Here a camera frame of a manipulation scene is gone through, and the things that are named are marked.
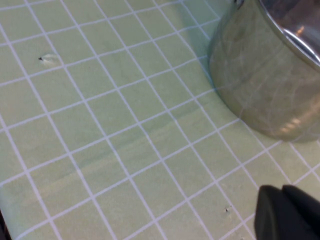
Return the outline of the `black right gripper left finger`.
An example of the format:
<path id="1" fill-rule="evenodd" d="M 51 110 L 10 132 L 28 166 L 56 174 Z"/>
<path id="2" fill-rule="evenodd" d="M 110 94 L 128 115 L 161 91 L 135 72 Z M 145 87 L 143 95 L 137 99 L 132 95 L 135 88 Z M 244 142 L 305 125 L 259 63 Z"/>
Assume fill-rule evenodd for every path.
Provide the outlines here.
<path id="1" fill-rule="evenodd" d="M 279 188 L 263 185 L 258 191 L 254 231 L 258 240 L 281 240 L 281 223 L 289 210 L 289 199 Z"/>

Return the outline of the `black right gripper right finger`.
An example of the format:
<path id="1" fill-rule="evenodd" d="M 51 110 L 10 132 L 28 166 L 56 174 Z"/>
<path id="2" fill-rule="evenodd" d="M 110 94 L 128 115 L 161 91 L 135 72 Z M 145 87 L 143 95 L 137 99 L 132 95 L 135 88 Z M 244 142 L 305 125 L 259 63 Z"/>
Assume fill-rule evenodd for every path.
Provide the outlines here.
<path id="1" fill-rule="evenodd" d="M 284 185 L 282 191 L 319 240 L 320 201 L 294 185 Z"/>

